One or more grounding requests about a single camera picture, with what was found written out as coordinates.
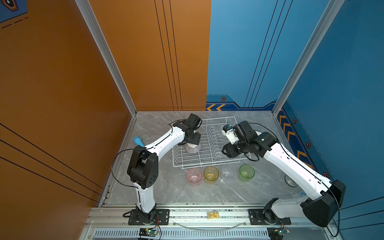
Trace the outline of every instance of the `clear glass cup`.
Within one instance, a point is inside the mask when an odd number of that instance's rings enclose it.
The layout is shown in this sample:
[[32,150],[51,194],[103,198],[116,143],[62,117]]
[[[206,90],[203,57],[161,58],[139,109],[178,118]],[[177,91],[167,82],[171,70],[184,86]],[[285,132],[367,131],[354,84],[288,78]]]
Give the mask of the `clear glass cup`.
[[239,178],[242,181],[248,181],[249,179],[255,176],[255,170],[249,164],[241,165],[239,171],[240,171]]
[[225,167],[221,170],[221,173],[226,177],[233,177],[235,175],[234,171],[230,167]]
[[209,166],[204,170],[204,178],[208,183],[213,183],[218,179],[218,170],[214,166]]
[[197,186],[200,184],[200,180],[203,178],[203,174],[197,168],[191,168],[187,172],[187,180],[191,186]]

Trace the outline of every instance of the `black mounting plate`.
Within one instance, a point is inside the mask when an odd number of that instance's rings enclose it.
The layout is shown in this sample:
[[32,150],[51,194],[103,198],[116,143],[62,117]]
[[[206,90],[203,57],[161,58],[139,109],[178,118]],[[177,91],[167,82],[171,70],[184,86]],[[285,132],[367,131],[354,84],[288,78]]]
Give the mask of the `black mounting plate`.
[[[248,209],[249,214],[249,220],[251,221],[251,225],[279,225],[279,223],[276,224],[270,224],[265,220],[264,214],[263,214],[264,208],[261,209]],[[284,225],[291,225],[291,219],[289,217],[280,219]]]
[[[169,221],[169,209],[156,209],[156,216],[159,217],[159,225],[168,225]],[[131,211],[129,216],[128,225],[147,225],[155,226],[157,224],[157,218],[154,219],[154,222],[151,224],[144,224],[137,215],[137,210],[134,209]]]

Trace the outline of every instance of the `white dish rack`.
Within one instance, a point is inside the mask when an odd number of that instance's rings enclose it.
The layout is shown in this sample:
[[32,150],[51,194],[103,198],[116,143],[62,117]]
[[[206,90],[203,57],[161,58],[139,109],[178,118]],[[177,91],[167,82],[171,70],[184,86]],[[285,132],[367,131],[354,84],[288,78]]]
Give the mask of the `white dish rack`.
[[201,150],[198,153],[189,153],[185,146],[176,145],[172,148],[173,166],[182,169],[193,167],[206,167],[227,163],[238,163],[241,159],[246,159],[244,154],[236,158],[229,159],[221,150],[229,143],[223,136],[221,130],[223,126],[237,124],[235,117],[203,119],[201,126],[197,130],[201,134]]

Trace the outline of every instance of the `green glass cup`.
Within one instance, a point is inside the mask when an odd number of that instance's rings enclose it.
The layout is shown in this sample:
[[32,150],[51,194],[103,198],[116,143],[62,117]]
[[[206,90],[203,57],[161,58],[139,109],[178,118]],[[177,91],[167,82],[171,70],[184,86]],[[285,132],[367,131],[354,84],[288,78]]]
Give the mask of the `green glass cup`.
[[239,178],[241,181],[248,181],[255,176],[255,170],[249,164],[241,165],[239,171]]

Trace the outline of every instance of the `blue object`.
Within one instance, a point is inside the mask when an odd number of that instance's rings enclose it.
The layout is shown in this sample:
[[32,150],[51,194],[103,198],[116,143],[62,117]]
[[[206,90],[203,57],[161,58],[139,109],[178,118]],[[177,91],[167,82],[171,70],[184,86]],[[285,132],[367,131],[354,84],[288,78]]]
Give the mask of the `blue object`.
[[134,142],[135,144],[139,145],[139,146],[144,147],[144,144],[143,144],[141,138],[138,137],[138,136],[136,136],[136,137],[133,138],[133,142]]

